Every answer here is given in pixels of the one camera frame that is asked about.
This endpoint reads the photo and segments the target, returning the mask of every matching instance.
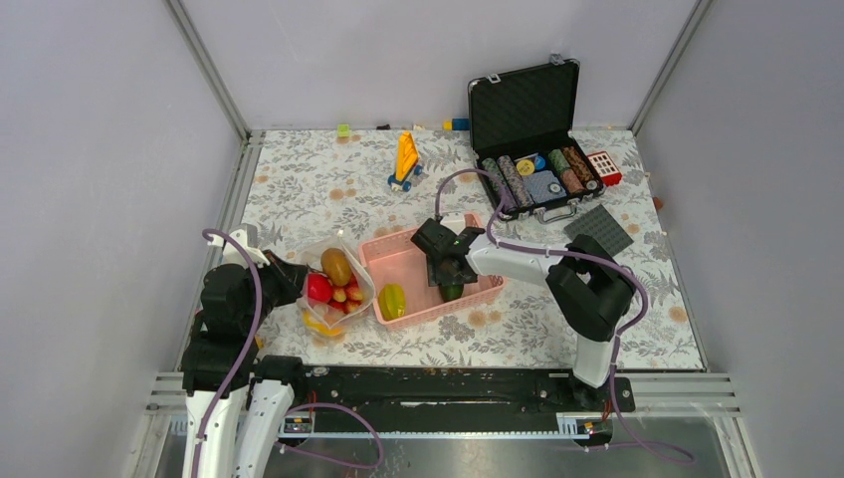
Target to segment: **yellow poker chip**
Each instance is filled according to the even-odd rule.
[[[530,159],[522,159],[516,163],[516,171],[522,176],[530,176],[536,171],[536,166],[533,165],[533,161]]]

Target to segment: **case lid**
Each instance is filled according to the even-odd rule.
[[[481,159],[530,151],[568,136],[580,65],[551,60],[469,83],[469,133]]]

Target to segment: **case handle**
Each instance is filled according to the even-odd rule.
[[[544,209],[537,211],[538,214],[536,215],[536,220],[539,221],[540,224],[550,224],[552,222],[558,221],[560,219],[566,219],[569,217],[574,216],[577,214],[577,203],[576,202],[569,202],[566,204],[568,207],[568,213],[566,214],[559,214],[556,216],[551,217],[550,219],[545,219],[545,211]]]

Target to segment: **yellow toy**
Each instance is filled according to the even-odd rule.
[[[413,135],[410,131],[404,131],[398,137],[395,174],[387,178],[387,184],[394,191],[407,192],[411,187],[408,180],[411,172],[416,176],[422,174],[422,164],[419,164],[419,153],[416,152]]]

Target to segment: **floral tablecloth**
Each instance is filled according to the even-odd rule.
[[[462,131],[413,131],[425,166],[410,192],[393,192],[399,130],[268,131],[253,178],[243,222],[258,226],[260,247],[293,258],[298,249],[339,228],[360,242],[421,224],[433,216],[434,192],[451,172],[472,166],[469,136]],[[649,292],[651,309],[623,337],[619,365],[626,368],[700,369],[701,356],[680,294],[672,259],[652,202],[636,141],[629,131],[576,131],[586,153],[609,152],[621,168],[621,184],[609,187],[581,211],[603,204],[633,238],[615,259],[630,266]],[[474,174],[446,187],[443,210],[473,210],[486,221],[492,207]],[[569,220],[541,225],[535,218],[497,224],[503,237],[564,244]],[[631,307],[638,311],[638,298]],[[509,281],[490,306],[388,332],[374,314],[339,340],[318,340],[305,329],[295,306],[267,317],[259,330],[262,354],[300,356],[307,363],[567,367],[575,335],[550,292]]]

